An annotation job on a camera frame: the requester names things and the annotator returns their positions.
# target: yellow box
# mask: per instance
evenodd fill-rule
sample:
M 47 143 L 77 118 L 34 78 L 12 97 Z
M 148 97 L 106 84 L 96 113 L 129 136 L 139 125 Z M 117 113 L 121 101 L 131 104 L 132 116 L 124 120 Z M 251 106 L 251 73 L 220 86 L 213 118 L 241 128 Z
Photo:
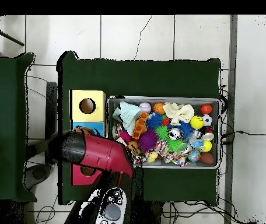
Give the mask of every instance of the yellow box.
M 70 116 L 73 122 L 104 122 L 106 95 L 103 91 L 72 90 L 71 98 Z

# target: green table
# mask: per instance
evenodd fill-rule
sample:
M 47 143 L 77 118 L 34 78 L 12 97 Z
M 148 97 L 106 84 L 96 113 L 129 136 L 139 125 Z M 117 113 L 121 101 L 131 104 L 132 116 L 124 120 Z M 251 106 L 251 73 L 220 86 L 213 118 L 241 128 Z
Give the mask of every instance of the green table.
M 219 98 L 220 60 L 209 61 L 113 61 L 82 60 L 72 51 L 61 55 L 57 70 L 62 96 L 62 129 L 69 129 L 69 90 L 102 90 L 107 96 L 163 96 Z M 84 200 L 91 186 L 71 186 L 69 167 L 59 168 L 62 176 L 61 203 Z M 216 205 L 217 170 L 144 169 L 144 200 L 206 200 Z
M 0 200 L 35 201 L 22 179 L 27 133 L 24 79 L 33 58 L 0 58 Z

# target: soccer ball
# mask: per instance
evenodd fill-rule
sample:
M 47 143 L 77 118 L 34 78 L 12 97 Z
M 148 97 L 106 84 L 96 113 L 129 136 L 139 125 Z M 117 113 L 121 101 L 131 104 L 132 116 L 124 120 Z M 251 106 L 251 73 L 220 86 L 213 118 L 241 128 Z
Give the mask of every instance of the soccer ball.
M 213 119 L 209 115 L 207 115 L 207 114 L 203 115 L 202 119 L 204 121 L 204 126 L 209 126 L 212 124 Z
M 178 139 L 180 139 L 182 137 L 182 133 L 181 133 L 180 129 L 172 128 L 168 132 L 168 137 L 171 140 L 178 140 Z

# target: white ball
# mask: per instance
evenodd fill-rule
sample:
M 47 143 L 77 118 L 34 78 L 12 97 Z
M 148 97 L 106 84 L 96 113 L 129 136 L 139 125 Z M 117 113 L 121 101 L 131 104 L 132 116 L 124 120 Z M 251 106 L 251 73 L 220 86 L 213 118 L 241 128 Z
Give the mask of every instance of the white ball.
M 203 115 L 202 119 L 204 121 L 204 126 L 209 126 L 212 124 L 213 119 L 209 115 L 207 115 L 207 114 Z
M 177 128 L 170 129 L 168 132 L 168 137 L 171 140 L 178 140 L 181 138 L 181 136 L 182 136 L 181 131 Z
M 150 113 L 151 112 L 151 105 L 148 102 L 142 102 L 139 105 L 139 108 L 144 111 L 145 113 Z

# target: red ball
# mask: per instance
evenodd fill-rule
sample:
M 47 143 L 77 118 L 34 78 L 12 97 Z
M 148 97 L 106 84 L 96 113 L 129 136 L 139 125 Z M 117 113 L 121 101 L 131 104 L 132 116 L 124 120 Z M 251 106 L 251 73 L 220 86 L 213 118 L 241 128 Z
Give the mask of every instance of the red ball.
M 165 118 L 163 121 L 162 121 L 162 125 L 164 126 L 167 126 L 170 122 L 170 118 Z
M 209 152 L 202 152 L 200 161 L 207 165 L 212 165 L 214 163 L 214 157 Z
M 203 104 L 201 106 L 201 113 L 202 114 L 210 114 L 212 112 L 213 108 L 210 104 Z

